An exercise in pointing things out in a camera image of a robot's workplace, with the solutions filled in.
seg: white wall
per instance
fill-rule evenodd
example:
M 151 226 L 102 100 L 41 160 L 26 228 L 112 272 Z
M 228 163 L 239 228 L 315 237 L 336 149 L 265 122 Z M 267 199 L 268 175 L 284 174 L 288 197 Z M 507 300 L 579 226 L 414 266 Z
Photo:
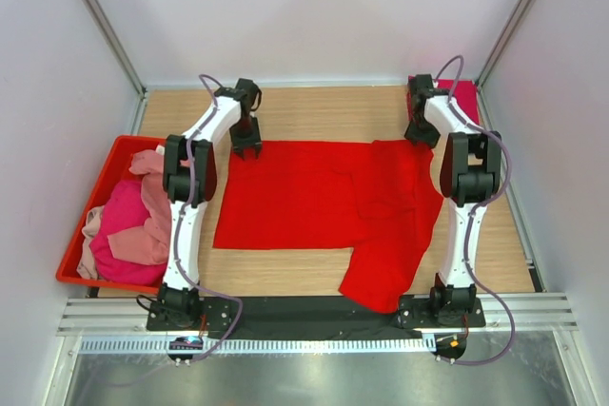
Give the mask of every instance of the white wall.
M 100 0 L 147 85 L 402 82 L 467 56 L 478 76 L 517 0 Z
M 609 373 L 608 0 L 537 0 L 484 87 L 546 285 Z
M 135 92 L 81 0 L 0 0 L 0 403 L 40 405 L 68 288 L 55 270 Z

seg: metal sheet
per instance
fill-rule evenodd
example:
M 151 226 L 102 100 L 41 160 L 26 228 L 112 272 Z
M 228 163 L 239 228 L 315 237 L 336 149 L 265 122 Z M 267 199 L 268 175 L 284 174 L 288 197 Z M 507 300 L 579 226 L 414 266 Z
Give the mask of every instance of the metal sheet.
M 505 333 L 474 334 L 469 359 L 497 353 Z M 450 366 L 430 354 L 216 357 L 161 370 L 164 356 L 79 356 L 67 405 L 575 405 L 552 332 L 519 334 L 512 351 L 483 368 Z

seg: pink clothing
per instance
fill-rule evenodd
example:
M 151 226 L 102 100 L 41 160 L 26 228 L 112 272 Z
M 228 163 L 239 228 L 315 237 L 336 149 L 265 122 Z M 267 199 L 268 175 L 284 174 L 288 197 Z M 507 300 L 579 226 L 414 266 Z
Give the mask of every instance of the pink clothing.
M 163 190 L 163 175 L 151 173 L 144 177 L 141 198 L 150 217 L 142 226 L 109 236 L 112 255 L 115 259 L 142 265 L 166 264 L 171 238 L 171 212 L 167 193 Z
M 119 232 L 142 227 L 150 214 L 142 202 L 142 183 L 137 181 L 119 182 L 104 207 L 100 230 L 90 243 L 95 257 L 97 271 L 106 280 L 129 284 L 153 285 L 165 274 L 166 266 L 144 265 L 116 258 L 110 247 L 110 238 Z M 145 244 L 147 237 L 131 239 L 131 243 L 121 243 L 129 250 Z

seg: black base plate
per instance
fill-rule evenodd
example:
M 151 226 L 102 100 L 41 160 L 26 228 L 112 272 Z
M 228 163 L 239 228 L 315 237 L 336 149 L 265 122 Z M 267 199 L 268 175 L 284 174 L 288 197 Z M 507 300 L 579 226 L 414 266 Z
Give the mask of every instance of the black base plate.
M 177 332 L 181 330 L 199 330 L 201 328 L 201 318 L 196 319 L 194 322 L 188 322 L 184 320 L 183 316 L 171 315 L 171 314 L 156 314 L 154 306 L 151 306 L 151 313 L 148 313 L 148 319 L 146 322 L 146 329 L 149 332 Z
M 462 328 L 463 313 L 442 314 L 434 316 L 429 306 L 429 298 L 404 295 L 400 299 L 400 325 L 406 330 L 415 328 Z M 480 299 L 476 299 L 474 312 L 467 315 L 470 328 L 486 326 Z

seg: stainless steel surface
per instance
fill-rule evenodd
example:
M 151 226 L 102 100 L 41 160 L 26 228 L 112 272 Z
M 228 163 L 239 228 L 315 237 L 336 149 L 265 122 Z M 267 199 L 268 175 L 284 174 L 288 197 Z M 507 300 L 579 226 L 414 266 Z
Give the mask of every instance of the stainless steel surface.
M 143 97 L 144 96 L 144 85 L 142 84 L 140 77 L 137 75 L 137 72 L 135 71 L 133 64 L 129 60 L 127 53 L 125 52 L 125 49 L 123 48 L 123 45 L 121 45 L 121 42 L 118 39 L 116 32 L 114 32 L 114 29 L 112 28 L 112 25 L 110 24 L 108 18 L 106 17 L 106 14 L 104 13 L 104 10 L 102 9 L 99 1 L 98 0 L 83 0 L 83 1 L 85 2 L 85 5 L 87 6 L 88 11 L 91 13 L 93 20 L 99 26 L 100 31 L 104 35 L 104 38 L 106 38 L 106 41 L 108 42 L 110 49 L 116 56 L 116 59 L 118 60 L 121 67 L 123 68 L 123 71 L 125 72 L 126 76 L 129 78 L 129 80 L 133 84 L 133 87 L 135 88 L 137 93 L 141 97 Z
M 510 18 L 507 20 L 505 27 L 501 31 L 499 39 L 495 43 L 493 50 L 491 51 L 488 59 L 486 59 L 486 63 L 484 67 L 482 67 L 482 71 L 480 77 L 477 80 L 477 84 L 480 87 L 484 86 L 484 83 L 488 79 L 491 71 L 493 71 L 493 67 L 500 60 L 501 55 L 503 54 L 503 50 L 509 43 L 510 39 L 514 35 L 514 32 L 517 30 L 520 25 L 522 19 L 526 12 L 528 12 L 529 7 L 531 6 L 533 0 L 519 0 L 510 15 Z
M 488 358 L 506 333 L 476 334 L 469 359 Z M 575 405 L 552 332 L 519 334 L 512 351 L 482 368 L 430 354 L 216 357 L 160 370 L 127 388 L 163 356 L 79 356 L 67 405 Z
M 562 293 L 501 294 L 514 313 L 519 331 L 540 331 L 577 328 L 573 313 Z M 486 316 L 485 329 L 475 332 L 509 330 L 507 315 L 489 295 L 480 295 Z M 133 299 L 69 300 L 59 323 L 57 336 L 142 335 L 146 330 L 147 312 Z

